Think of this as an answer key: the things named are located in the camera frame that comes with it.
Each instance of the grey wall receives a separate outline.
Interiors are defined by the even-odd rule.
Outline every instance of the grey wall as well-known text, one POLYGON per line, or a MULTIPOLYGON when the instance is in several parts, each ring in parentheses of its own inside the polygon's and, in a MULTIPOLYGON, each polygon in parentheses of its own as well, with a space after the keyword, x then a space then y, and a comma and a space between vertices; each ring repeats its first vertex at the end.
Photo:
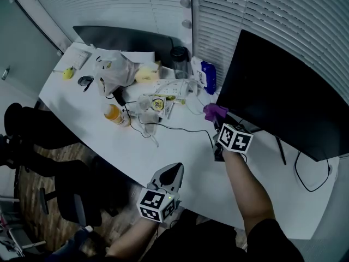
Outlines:
POLYGON ((311 240, 292 240, 306 262, 337 262, 349 249, 349 158, 341 159, 327 208, 311 240))

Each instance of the black sleeve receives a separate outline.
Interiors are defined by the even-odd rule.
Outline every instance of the black sleeve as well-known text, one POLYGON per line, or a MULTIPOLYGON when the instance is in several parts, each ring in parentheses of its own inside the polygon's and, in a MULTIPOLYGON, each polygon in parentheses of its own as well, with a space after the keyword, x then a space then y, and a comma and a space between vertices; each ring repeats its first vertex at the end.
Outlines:
POLYGON ((265 219, 254 226, 247 244, 250 261, 304 261, 299 250, 288 240, 274 219, 265 219))

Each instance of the plastic bag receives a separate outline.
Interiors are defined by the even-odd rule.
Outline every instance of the plastic bag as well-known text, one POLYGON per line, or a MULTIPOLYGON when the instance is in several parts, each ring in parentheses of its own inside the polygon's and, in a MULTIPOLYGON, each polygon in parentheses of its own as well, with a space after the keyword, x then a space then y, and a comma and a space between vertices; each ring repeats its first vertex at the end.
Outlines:
POLYGON ((97 50, 100 55, 94 63, 94 73, 102 96, 109 96, 119 86, 134 82, 139 63, 128 60, 119 50, 97 50))

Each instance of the black office chair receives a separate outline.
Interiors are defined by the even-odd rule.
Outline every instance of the black office chair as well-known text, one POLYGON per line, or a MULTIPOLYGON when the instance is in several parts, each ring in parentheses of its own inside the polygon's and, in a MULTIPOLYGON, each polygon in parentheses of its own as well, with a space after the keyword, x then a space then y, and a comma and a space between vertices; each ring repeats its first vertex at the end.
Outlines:
POLYGON ((67 174, 55 176, 56 190, 46 194, 39 189, 43 212, 48 215, 47 202, 57 197, 59 211, 65 220, 81 226, 100 226, 103 209, 111 217, 118 214, 116 208, 128 201, 128 190, 121 172, 100 157, 92 163, 93 170, 86 172, 78 167, 67 174))

